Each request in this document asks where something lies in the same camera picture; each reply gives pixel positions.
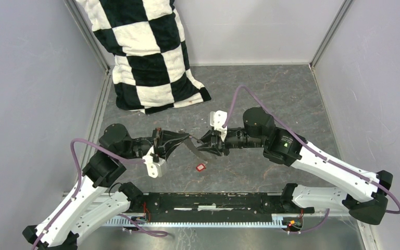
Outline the key with red tag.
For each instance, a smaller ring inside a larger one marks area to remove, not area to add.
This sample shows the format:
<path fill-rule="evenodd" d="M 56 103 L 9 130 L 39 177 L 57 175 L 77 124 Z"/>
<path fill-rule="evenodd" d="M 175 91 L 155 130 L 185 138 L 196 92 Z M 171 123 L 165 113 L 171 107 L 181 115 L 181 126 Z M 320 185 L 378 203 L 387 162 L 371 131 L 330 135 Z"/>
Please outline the key with red tag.
<path fill-rule="evenodd" d="M 199 164 L 199 165 L 196 166 L 196 170 L 198 172 L 201 172 L 201 171 L 203 171 L 205 169 L 206 169 L 206 166 L 204 164 Z"/>

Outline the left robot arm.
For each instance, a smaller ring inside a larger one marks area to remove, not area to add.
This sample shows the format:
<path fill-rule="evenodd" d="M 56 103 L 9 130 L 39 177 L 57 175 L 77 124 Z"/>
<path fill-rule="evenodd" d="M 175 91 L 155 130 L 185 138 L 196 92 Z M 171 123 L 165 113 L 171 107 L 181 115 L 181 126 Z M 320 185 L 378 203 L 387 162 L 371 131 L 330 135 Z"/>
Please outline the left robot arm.
<path fill-rule="evenodd" d="M 143 199 L 137 188 L 126 184 L 112 198 L 89 213 L 87 208 L 111 188 L 126 171 L 127 165 L 144 164 L 151 178 L 163 175 L 162 166 L 170 154 L 190 135 L 156 128 L 149 137 L 132 138 L 120 123 L 109 125 L 95 144 L 84 139 L 70 143 L 78 180 L 66 198 L 40 224 L 27 226 L 23 236 L 32 249 L 77 249 L 85 236 L 124 211 L 137 212 Z M 75 142 L 96 149 L 85 167 L 76 159 Z"/>

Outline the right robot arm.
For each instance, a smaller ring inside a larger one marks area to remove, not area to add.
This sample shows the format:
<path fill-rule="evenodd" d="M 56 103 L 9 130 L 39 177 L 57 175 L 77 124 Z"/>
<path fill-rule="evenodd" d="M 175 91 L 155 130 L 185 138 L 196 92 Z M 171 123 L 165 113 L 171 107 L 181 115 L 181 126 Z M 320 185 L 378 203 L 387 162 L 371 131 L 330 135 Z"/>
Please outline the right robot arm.
<path fill-rule="evenodd" d="M 263 156 L 269 161 L 311 173 L 333 184 L 332 188 L 287 184 L 280 198 L 284 211 L 335 209 L 363 223 L 380 224 L 388 206 L 385 191 L 391 187 L 391 173 L 366 171 L 327 154 L 304 137 L 293 136 L 277 127 L 273 116 L 261 107 L 244 112 L 242 128 L 222 128 L 226 118 L 224 111 L 210 113 L 211 129 L 202 136 L 197 150 L 227 156 L 231 149 L 262 148 Z"/>

